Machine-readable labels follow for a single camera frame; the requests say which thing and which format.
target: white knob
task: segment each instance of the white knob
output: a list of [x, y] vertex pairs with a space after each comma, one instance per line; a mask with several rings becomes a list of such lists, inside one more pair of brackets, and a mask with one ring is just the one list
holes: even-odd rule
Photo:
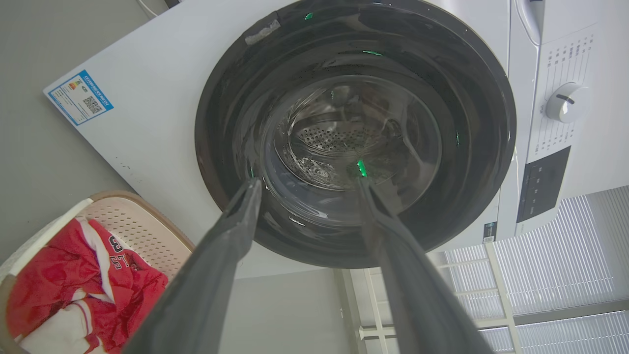
[[562, 123], [572, 123], [586, 115], [590, 108], [589, 88], [567, 83], [557, 89], [546, 105], [546, 116]]

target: red clothing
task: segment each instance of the red clothing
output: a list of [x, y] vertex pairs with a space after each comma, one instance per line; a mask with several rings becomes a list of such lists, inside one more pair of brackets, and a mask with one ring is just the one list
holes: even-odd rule
[[87, 352], [100, 339], [106, 352], [119, 353], [167, 282], [95, 220], [74, 219], [19, 273], [7, 308], [9, 330], [14, 338], [26, 337], [59, 309], [83, 299], [91, 323]]

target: washing machine door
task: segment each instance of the washing machine door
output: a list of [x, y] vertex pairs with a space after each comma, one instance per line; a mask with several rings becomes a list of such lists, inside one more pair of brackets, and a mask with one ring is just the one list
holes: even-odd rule
[[487, 45], [417, 0], [302, 0], [253, 24], [213, 69], [195, 143], [227, 206], [265, 189], [255, 240], [294, 260], [376, 266], [354, 181], [368, 176], [425, 250], [493, 199], [515, 142], [515, 104]]

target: sticker on washing machine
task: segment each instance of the sticker on washing machine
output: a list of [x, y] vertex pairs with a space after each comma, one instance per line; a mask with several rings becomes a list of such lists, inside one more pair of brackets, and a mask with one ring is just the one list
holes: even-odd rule
[[74, 125], [85, 123], [114, 108], [85, 70], [51, 90], [48, 95]]
[[482, 243], [490, 243], [496, 240], [496, 229], [498, 229], [498, 221], [485, 224], [485, 230], [482, 233]]

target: laundry basket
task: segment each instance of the laundry basket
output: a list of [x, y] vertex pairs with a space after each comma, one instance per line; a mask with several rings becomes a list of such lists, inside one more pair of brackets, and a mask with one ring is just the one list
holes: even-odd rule
[[105, 191], [79, 202], [37, 232], [0, 266], [0, 318], [3, 319], [0, 321], [0, 348], [7, 354], [26, 353], [13, 341], [6, 324], [6, 306], [16, 276], [75, 217], [97, 220], [169, 280], [174, 278], [194, 249], [190, 240], [170, 220], [138, 195]]

